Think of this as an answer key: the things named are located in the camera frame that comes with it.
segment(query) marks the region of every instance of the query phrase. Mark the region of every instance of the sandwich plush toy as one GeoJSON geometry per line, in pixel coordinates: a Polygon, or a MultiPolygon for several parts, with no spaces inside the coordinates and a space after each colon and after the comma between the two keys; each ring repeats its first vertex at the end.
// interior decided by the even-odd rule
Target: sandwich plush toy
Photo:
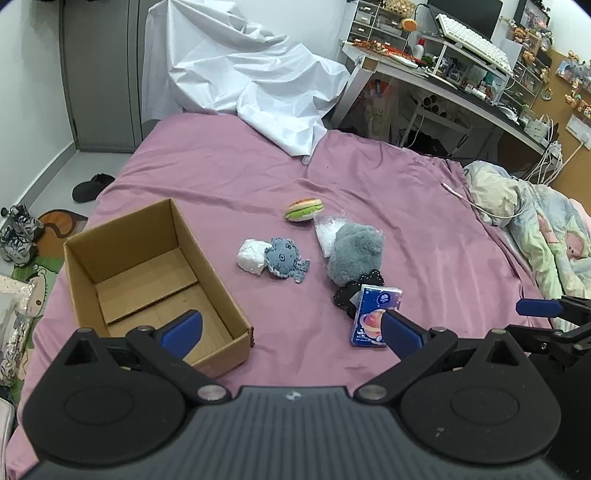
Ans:
{"type": "Polygon", "coordinates": [[[324,210],[320,199],[303,199],[289,205],[285,211],[285,218],[290,222],[305,222],[311,220],[315,214],[324,210]]]}

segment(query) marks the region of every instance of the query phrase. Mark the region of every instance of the wall socket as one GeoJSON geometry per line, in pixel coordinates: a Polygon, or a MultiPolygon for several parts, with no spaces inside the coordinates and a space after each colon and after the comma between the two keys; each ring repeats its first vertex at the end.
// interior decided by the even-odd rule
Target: wall socket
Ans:
{"type": "Polygon", "coordinates": [[[574,135],[577,140],[584,142],[587,150],[591,150],[591,127],[584,123],[580,118],[572,115],[569,123],[566,125],[567,132],[574,135]]]}

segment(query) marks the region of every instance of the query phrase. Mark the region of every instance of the white keyboard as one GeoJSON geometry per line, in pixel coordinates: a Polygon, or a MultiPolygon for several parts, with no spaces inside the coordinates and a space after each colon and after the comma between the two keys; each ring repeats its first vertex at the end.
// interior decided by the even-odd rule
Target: white keyboard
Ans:
{"type": "Polygon", "coordinates": [[[486,63],[493,64],[500,71],[513,76],[511,65],[504,51],[493,45],[487,39],[482,38],[478,33],[470,30],[460,22],[449,18],[447,15],[438,14],[437,20],[441,24],[443,34],[454,42],[461,43],[468,50],[471,50],[486,63]]]}

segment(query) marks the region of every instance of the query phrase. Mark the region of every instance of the pink bed sheet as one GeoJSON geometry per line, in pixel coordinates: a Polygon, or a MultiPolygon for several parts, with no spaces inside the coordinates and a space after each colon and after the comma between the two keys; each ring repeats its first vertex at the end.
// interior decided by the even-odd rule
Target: pink bed sheet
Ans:
{"type": "MultiPolygon", "coordinates": [[[[229,291],[254,325],[250,359],[221,381],[240,385],[346,385],[354,388],[398,359],[388,349],[354,348],[351,321],[334,305],[336,286],[312,223],[292,224],[284,208],[320,197],[327,210],[385,233],[382,273],[404,290],[401,313],[424,327],[483,336],[519,317],[524,294],[541,298],[494,228],[441,187],[467,195],[459,164],[383,142],[329,131],[309,167],[293,160],[234,116],[184,113],[160,122],[119,177],[98,198],[88,228],[165,197],[176,199],[229,291]],[[310,271],[301,284],[242,271],[236,253],[247,238],[292,238],[310,271]]],[[[35,352],[18,410],[74,331],[65,272],[34,332],[35,352]]],[[[22,430],[7,449],[11,478],[36,463],[22,430]]]]}

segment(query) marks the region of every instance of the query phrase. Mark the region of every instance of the cartoon rug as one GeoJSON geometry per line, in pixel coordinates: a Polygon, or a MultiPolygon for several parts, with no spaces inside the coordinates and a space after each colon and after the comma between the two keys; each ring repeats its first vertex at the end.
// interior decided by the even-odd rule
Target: cartoon rug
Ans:
{"type": "Polygon", "coordinates": [[[43,317],[49,294],[56,282],[57,274],[64,263],[64,242],[69,236],[81,232],[86,226],[88,218],[69,210],[51,210],[39,217],[45,224],[45,231],[37,241],[39,256],[25,268],[15,267],[12,277],[15,280],[32,281],[35,291],[29,305],[33,305],[34,320],[29,331],[25,352],[18,369],[18,378],[10,388],[15,404],[21,399],[22,385],[27,373],[28,360],[35,348],[33,345],[33,330],[43,317]]]}

